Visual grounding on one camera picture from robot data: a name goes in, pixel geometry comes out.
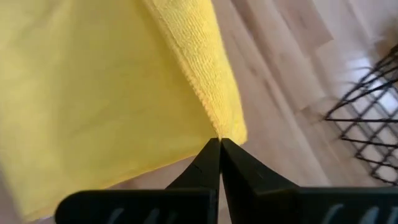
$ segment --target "wire basket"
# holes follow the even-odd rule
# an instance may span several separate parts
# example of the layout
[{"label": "wire basket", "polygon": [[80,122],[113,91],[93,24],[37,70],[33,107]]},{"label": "wire basket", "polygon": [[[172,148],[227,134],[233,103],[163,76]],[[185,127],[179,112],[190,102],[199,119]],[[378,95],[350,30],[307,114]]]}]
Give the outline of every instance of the wire basket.
[{"label": "wire basket", "polygon": [[351,143],[371,177],[398,185],[398,45],[325,116]]}]

